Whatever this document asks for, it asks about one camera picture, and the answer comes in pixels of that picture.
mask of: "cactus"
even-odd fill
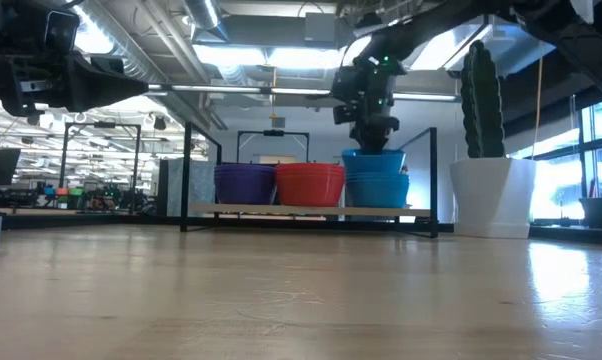
[[[490,51],[475,41],[461,71],[463,127],[470,158],[504,157],[499,79]]]

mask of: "potted cactus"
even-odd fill
[[[458,205],[456,234],[527,238],[536,163],[505,157],[496,66],[481,41],[470,46],[461,72],[468,157],[451,165]]]

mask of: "metal table frame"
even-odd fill
[[[370,231],[398,231],[403,233],[415,234],[415,232],[427,232],[427,237],[437,238],[439,235],[439,222],[437,218],[437,199],[438,199],[438,174],[437,174],[437,129],[434,127],[428,128],[414,138],[407,141],[400,148],[406,148],[415,141],[429,135],[430,149],[430,217],[428,223],[401,223],[399,218],[395,218],[394,222],[350,222],[350,221],[286,221],[286,220],[256,220],[256,219],[223,219],[219,217],[219,213],[214,213],[214,218],[189,217],[189,182],[190,182],[190,142],[192,137],[192,129],[197,130],[207,140],[217,146],[217,164],[222,164],[222,146],[214,140],[205,131],[199,129],[195,124],[185,124],[184,149],[183,149],[183,178],[181,183],[181,216],[178,220],[180,231],[187,232],[188,226],[199,226],[197,229],[202,230],[209,227],[259,227],[259,228],[286,228],[286,229],[318,229],[318,230],[370,230]],[[441,225],[445,231],[451,231],[449,226]]]

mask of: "purple bucket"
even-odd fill
[[[220,165],[214,172],[221,204],[270,205],[274,200],[275,169],[258,165]]]

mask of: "wooden shelf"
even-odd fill
[[[191,211],[252,213],[252,214],[310,214],[357,216],[422,216],[429,217],[427,209],[383,209],[354,207],[302,207],[277,205],[190,204]]]

